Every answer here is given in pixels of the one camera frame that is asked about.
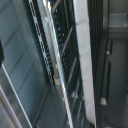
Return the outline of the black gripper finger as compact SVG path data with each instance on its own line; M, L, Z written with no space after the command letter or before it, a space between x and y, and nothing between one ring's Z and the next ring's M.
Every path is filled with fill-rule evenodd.
M3 48L0 40L0 66L2 65L3 61L4 61L4 52L3 52Z

